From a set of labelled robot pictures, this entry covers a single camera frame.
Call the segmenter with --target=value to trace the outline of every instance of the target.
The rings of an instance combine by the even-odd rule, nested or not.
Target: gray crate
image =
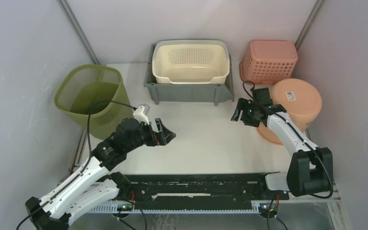
[[[213,102],[216,106],[227,100],[235,101],[230,56],[230,70],[225,84],[158,84],[151,69],[155,47],[156,44],[151,46],[144,87],[148,88],[150,97],[156,104],[159,102]]]

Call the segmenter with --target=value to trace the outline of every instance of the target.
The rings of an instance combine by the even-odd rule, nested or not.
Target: gray wall
[[[368,1],[325,3],[299,52],[295,76],[322,95],[312,138],[333,151],[353,229],[368,229]]]
[[[102,64],[147,62],[169,39],[220,39],[232,60],[252,40],[295,41],[315,0],[69,0]]]
[[[55,0],[0,0],[0,230],[15,229],[24,202],[66,175],[80,128],[53,97],[89,62]]]

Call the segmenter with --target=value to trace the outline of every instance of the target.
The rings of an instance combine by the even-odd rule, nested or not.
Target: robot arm
[[[253,91],[253,101],[240,98],[232,121],[258,127],[262,122],[281,140],[291,155],[288,172],[276,172],[265,176],[269,190],[290,191],[294,196],[312,195],[332,189],[332,153],[319,148],[292,122],[283,106],[273,105],[268,88]]]
[[[156,118],[159,132],[154,132],[146,116],[148,111],[148,105],[139,106],[133,113],[134,118],[124,119],[116,131],[99,143],[92,155],[69,178],[40,199],[31,197],[25,203],[31,214],[30,219],[38,230],[66,230],[92,208],[128,192],[123,190],[129,181],[117,172],[83,194],[94,182],[124,161],[132,150],[142,145],[167,145],[176,137],[159,118]]]

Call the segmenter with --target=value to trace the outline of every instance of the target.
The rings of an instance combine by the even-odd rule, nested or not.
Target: red wire
[[[130,193],[132,194],[132,202],[134,203],[135,202],[135,191],[131,191]]]
[[[280,205],[280,195],[277,194],[277,207]]]

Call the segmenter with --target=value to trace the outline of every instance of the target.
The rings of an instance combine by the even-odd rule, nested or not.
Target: cream plastic basket
[[[228,49],[218,40],[162,41],[152,58],[157,83],[224,84],[229,70]]]

